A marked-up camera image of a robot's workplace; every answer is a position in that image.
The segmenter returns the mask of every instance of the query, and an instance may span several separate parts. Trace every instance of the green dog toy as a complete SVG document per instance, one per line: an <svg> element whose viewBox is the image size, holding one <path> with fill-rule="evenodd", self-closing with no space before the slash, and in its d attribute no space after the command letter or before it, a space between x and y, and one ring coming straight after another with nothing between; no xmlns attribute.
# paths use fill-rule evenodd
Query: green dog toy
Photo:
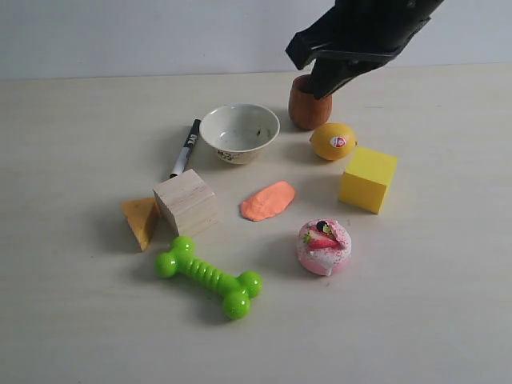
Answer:
<svg viewBox="0 0 512 384"><path fill-rule="evenodd" d="M217 292L224 297L224 313L233 320L250 312L250 300L262 290L262 278L256 272L248 270L235 278L196 258L194 242L186 236L176 237L170 250L158 256L156 271L162 278L170 278L179 272Z"/></svg>

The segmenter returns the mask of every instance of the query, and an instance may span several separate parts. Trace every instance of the pink cake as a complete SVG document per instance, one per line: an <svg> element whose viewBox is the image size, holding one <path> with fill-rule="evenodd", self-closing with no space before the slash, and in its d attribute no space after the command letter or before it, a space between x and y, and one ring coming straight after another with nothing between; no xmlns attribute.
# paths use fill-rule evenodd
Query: pink cake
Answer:
<svg viewBox="0 0 512 384"><path fill-rule="evenodd" d="M298 233L298 260L314 274L331 276L339 272L349 261L351 251L352 240L336 220L312 220Z"/></svg>

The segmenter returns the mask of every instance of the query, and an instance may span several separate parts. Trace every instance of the lemon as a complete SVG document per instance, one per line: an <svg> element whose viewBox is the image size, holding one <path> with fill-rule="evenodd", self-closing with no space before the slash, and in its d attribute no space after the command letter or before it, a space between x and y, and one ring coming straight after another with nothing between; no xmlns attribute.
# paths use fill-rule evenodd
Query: lemon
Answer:
<svg viewBox="0 0 512 384"><path fill-rule="evenodd" d="M325 160L339 160L348 156L358 139L347 124L328 122L314 130L310 137L314 152Z"/></svg>

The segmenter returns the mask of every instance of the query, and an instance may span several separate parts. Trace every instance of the orange play dough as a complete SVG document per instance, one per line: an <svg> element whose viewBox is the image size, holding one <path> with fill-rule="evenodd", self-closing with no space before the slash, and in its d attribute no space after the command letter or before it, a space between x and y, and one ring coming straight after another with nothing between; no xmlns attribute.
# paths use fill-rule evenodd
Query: orange play dough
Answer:
<svg viewBox="0 0 512 384"><path fill-rule="evenodd" d="M295 189L287 182L276 182L242 203L242 216L260 222L280 214L295 198Z"/></svg>

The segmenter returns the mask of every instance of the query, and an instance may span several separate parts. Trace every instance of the lemon sticker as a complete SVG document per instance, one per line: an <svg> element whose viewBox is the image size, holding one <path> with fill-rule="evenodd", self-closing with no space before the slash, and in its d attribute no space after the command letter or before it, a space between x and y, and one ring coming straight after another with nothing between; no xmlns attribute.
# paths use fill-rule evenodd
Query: lemon sticker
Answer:
<svg viewBox="0 0 512 384"><path fill-rule="evenodd" d="M334 148L341 148L342 146L344 146L346 144L346 140L340 136L334 136L330 141L329 143L334 147Z"/></svg>

